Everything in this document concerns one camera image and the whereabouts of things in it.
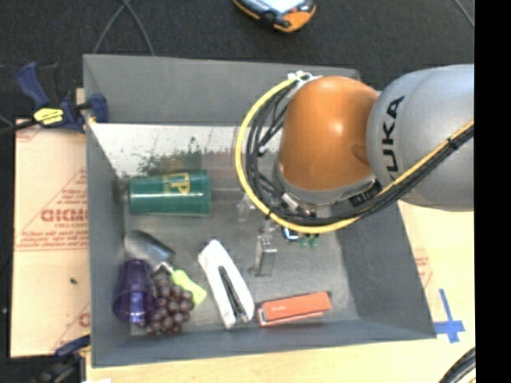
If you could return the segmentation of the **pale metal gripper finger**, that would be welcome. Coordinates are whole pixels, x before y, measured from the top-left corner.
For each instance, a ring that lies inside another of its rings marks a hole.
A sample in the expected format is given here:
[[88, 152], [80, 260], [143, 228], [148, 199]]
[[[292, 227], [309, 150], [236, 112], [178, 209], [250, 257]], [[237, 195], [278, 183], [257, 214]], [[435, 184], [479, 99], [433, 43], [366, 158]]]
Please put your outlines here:
[[259, 235], [255, 252], [255, 264], [252, 273], [256, 277], [272, 275], [278, 252], [272, 237], [270, 235]]
[[252, 202], [247, 194], [244, 194], [237, 204], [237, 218], [239, 222], [246, 222], [250, 217], [252, 211], [256, 209], [255, 204]]

